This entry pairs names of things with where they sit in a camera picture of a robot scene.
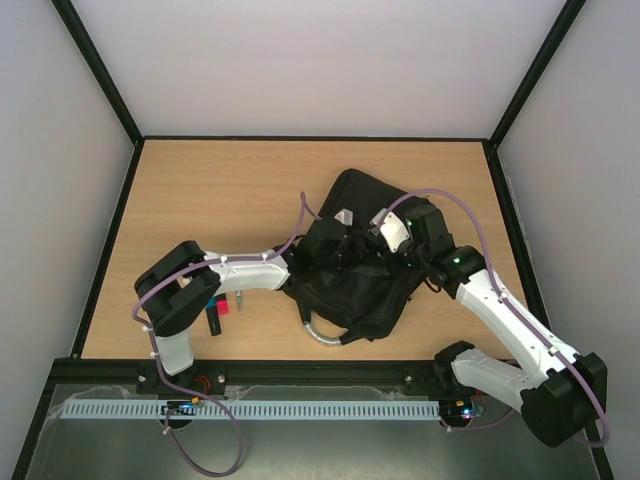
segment white wall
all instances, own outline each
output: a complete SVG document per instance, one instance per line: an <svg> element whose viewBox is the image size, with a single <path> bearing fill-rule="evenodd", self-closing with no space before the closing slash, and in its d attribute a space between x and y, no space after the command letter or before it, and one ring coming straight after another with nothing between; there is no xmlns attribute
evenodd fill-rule
<svg viewBox="0 0 640 480"><path fill-rule="evenodd" d="M564 0L75 0L144 134L487 137Z"/></svg>
<svg viewBox="0 0 640 480"><path fill-rule="evenodd" d="M132 147L51 2L0 2L0 478L69 355Z"/></svg>
<svg viewBox="0 0 640 480"><path fill-rule="evenodd" d="M616 478L640 467L638 18L587 2L500 149L551 323L609 367Z"/></svg>

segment table top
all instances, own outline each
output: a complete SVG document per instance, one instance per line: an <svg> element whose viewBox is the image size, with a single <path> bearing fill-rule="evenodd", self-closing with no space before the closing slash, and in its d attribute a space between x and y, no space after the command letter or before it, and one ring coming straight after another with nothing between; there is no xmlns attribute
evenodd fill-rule
<svg viewBox="0 0 640 480"><path fill-rule="evenodd" d="M218 253L255 253L283 243L294 227L304 190L318 210L336 177L357 168L403 190L439 188L466 203L487 236L495 269L524 302L511 247L480 143L378 141L149 140L145 142L83 358L148 358L150 346L131 319L133 283L184 240ZM430 197L457 245L479 242L453 202ZM303 231L311 223L307 217ZM243 293L238 311L220 319L212 337L202 314L190 329L199 359L425 360L458 340L509 358L508 350L473 314L444 292L420 287L391 334L330 348L303 330L295 302L282 292ZM315 317L322 333L342 330Z"/></svg>

